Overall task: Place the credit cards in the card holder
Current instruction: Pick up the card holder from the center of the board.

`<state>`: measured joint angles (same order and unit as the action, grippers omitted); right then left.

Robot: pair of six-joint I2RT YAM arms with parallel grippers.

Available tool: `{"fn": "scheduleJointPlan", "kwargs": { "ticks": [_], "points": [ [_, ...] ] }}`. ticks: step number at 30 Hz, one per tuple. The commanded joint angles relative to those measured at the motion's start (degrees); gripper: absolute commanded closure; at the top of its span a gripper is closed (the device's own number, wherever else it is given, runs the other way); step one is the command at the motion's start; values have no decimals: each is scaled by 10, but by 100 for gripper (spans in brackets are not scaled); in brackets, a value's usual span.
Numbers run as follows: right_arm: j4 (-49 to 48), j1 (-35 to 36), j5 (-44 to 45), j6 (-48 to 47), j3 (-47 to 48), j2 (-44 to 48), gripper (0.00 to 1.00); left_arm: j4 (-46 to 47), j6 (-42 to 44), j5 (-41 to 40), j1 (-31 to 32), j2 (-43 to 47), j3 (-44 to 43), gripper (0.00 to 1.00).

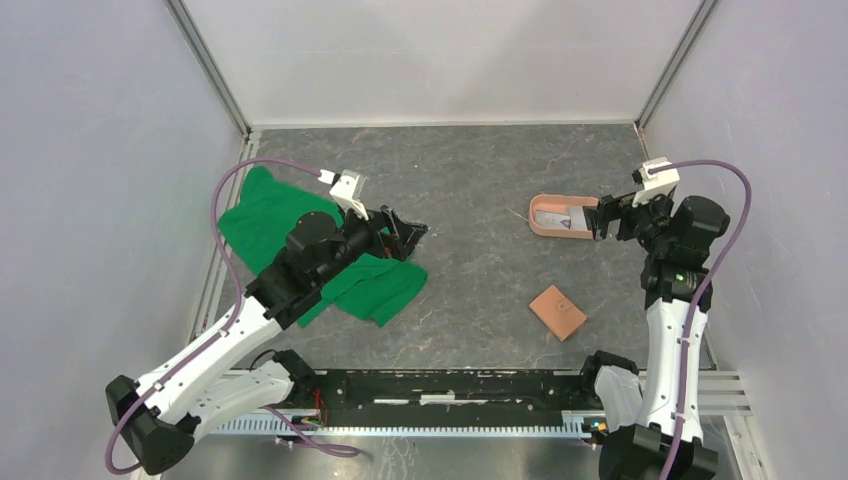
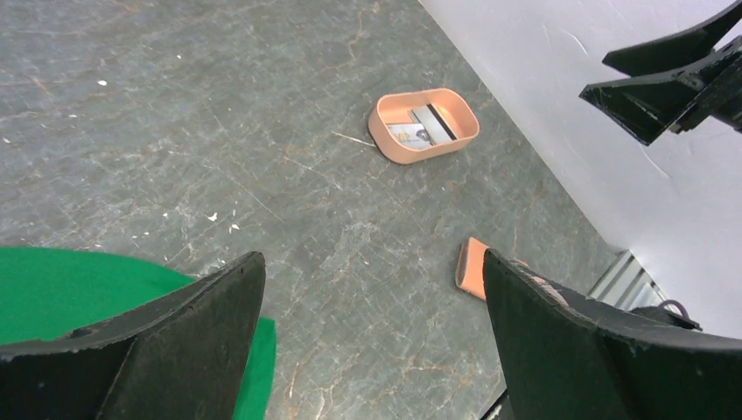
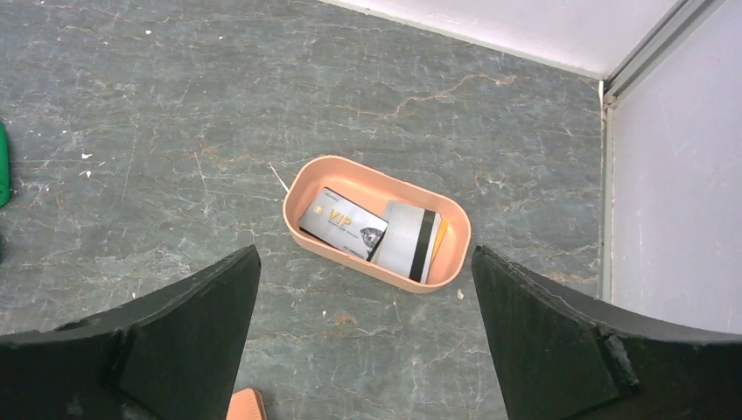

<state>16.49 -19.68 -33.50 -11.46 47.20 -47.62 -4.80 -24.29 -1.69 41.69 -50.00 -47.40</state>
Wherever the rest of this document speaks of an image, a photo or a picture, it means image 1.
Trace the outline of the tan leather card holder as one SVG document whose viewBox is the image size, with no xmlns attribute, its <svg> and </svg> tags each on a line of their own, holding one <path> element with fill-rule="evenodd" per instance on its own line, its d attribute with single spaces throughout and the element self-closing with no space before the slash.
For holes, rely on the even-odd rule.
<svg viewBox="0 0 848 480">
<path fill-rule="evenodd" d="M 565 341 L 587 321 L 587 315 L 556 286 L 545 289 L 529 308 L 560 341 Z"/>
</svg>

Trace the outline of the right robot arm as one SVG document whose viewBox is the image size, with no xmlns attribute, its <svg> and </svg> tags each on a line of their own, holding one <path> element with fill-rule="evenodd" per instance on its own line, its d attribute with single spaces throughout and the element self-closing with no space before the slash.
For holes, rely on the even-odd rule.
<svg viewBox="0 0 848 480">
<path fill-rule="evenodd" d="M 645 383 L 622 358 L 597 352 L 577 382 L 580 400 L 604 408 L 608 430 L 599 460 L 602 479 L 712 479 L 719 455 L 705 446 L 698 407 L 700 343 L 711 307 L 705 262 L 730 217 L 716 202 L 658 194 L 636 205 L 631 195 L 605 196 L 591 213 L 596 238 L 617 224 L 620 241 L 636 240 L 646 258 L 649 357 Z"/>
</svg>

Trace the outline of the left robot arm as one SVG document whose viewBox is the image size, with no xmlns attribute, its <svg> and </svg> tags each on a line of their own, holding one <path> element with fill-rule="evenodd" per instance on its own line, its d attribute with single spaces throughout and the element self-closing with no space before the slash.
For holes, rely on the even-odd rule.
<svg viewBox="0 0 848 480">
<path fill-rule="evenodd" d="M 104 462 L 115 475 L 157 475 L 179 463 L 219 426 L 266 405 L 306 405 L 313 379 L 273 360 L 221 382 L 236 363 L 296 323 L 322 299 L 323 288 L 364 255 L 407 260 L 427 233 L 389 207 L 302 215 L 274 260 L 213 326 L 147 374 L 119 375 L 105 394 L 114 429 Z"/>
</svg>

